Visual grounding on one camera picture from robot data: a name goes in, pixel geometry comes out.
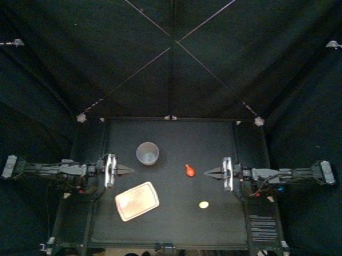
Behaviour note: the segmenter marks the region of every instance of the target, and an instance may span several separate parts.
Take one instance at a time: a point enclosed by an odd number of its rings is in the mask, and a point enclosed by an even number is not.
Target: orange object
[[[197,174],[195,169],[189,164],[186,164],[186,173],[189,177],[194,177]]]

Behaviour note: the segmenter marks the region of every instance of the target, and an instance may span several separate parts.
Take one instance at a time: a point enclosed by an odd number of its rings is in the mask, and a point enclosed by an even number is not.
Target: wire
[[[48,207],[48,189],[51,186],[51,182],[47,185],[47,190],[46,190],[46,209],[47,209],[47,219],[48,219],[48,239],[50,239],[50,207]]]
[[[262,188],[266,185],[266,182],[269,182],[270,180],[273,180],[277,177],[285,177],[285,176],[292,176],[292,175],[278,173],[278,174],[270,176],[269,178],[266,178],[265,181],[262,182],[262,185],[259,186],[258,190],[253,194],[250,194],[250,197],[255,196],[259,192],[262,192]]]
[[[298,176],[294,179],[289,180],[285,184],[292,184],[292,183],[300,183],[304,180],[309,180],[316,182],[318,185],[325,185],[326,183],[324,181],[321,181],[320,179],[314,178],[314,177],[306,177],[306,176]]]

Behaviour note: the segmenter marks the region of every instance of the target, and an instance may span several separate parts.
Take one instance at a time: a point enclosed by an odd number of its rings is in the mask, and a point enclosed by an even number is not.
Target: yellow ball
[[[206,209],[209,207],[209,202],[207,201],[202,201],[201,203],[199,203],[199,208],[201,209]]]

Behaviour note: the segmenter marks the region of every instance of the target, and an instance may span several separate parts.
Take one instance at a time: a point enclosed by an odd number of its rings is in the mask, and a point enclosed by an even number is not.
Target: black fabric wall
[[[2,41],[15,38],[3,17],[0,24]],[[54,79],[30,48],[2,47],[0,169],[11,154],[48,163],[70,156],[74,122],[67,104],[52,88]],[[52,190],[54,186],[38,178],[0,180],[0,255],[39,255],[58,206]]]
[[[328,50],[297,81],[269,118],[269,144],[278,167],[328,160],[336,187],[292,188],[281,201],[288,242],[296,255],[342,255],[342,51]]]

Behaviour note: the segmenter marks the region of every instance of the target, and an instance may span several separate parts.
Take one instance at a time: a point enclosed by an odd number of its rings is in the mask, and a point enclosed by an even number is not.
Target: white plate
[[[117,208],[123,221],[129,221],[159,206],[159,199],[151,182],[125,191],[115,197]]]

